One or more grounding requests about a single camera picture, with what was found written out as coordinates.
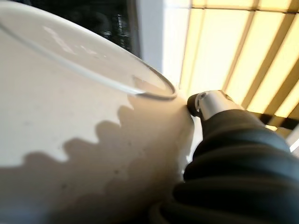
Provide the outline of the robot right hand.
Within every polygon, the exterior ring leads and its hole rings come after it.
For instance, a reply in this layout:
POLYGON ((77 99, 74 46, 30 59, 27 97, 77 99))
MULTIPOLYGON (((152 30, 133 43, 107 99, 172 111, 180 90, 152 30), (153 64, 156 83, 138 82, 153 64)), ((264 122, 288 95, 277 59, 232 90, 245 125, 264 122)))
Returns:
POLYGON ((158 207, 169 224, 296 224, 299 160, 286 141, 222 91, 190 96, 203 139, 183 182, 158 207))

